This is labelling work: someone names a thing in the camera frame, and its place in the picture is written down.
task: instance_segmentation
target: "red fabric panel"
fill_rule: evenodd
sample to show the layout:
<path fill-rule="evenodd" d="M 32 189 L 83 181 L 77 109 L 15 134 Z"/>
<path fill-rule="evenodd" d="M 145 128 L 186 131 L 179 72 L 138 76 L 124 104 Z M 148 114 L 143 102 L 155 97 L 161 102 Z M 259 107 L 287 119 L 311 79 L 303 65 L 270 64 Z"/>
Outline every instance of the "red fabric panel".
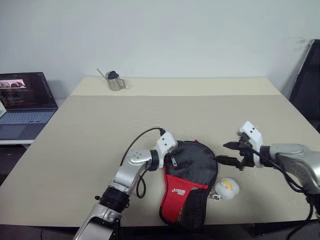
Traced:
<path fill-rule="evenodd" d="M 175 177 L 169 174 L 164 176 L 166 185 L 166 193 L 162 199 L 162 216 L 169 222 L 175 223 L 178 214 L 184 206 L 186 199 L 192 189 L 197 187 L 200 189 L 207 189 L 207 185 L 201 185 L 185 179 Z"/>

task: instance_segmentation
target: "red and black bag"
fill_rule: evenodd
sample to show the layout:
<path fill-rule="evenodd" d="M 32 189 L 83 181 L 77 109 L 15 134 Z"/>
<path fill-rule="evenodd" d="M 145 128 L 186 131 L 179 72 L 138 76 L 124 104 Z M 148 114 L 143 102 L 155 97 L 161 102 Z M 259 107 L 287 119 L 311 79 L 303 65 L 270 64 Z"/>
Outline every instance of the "red and black bag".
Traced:
<path fill-rule="evenodd" d="M 165 193 L 159 211 L 166 224 L 191 231 L 203 227 L 207 197 L 218 174 L 214 157 L 207 146 L 196 141 L 178 141 L 178 148 L 166 156 Z"/>

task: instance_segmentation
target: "laptop keyboard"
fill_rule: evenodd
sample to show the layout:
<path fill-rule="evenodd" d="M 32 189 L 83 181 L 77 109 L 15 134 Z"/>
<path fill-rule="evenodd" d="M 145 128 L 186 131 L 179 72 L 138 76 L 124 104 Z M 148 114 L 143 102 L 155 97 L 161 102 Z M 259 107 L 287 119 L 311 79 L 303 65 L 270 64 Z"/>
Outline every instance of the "laptop keyboard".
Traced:
<path fill-rule="evenodd" d="M 0 118 L 0 124 L 46 124 L 54 112 L 6 112 Z"/>

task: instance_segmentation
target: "laptop screen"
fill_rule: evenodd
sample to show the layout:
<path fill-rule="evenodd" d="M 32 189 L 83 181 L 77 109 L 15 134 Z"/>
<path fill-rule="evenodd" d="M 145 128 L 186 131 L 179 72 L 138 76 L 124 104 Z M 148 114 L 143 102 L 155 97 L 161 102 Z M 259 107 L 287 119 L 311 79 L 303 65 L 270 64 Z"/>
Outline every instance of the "laptop screen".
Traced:
<path fill-rule="evenodd" d="M 0 74 L 0 100 L 7 111 L 57 108 L 43 72 Z"/>

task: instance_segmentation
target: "laptop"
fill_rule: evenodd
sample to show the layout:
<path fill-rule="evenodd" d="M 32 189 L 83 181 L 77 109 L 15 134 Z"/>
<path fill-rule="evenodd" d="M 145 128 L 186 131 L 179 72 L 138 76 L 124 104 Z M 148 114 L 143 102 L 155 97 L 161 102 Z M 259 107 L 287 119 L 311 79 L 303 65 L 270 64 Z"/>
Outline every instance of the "laptop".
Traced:
<path fill-rule="evenodd" d="M 34 140 L 58 106 L 43 72 L 0 74 L 0 140 Z"/>

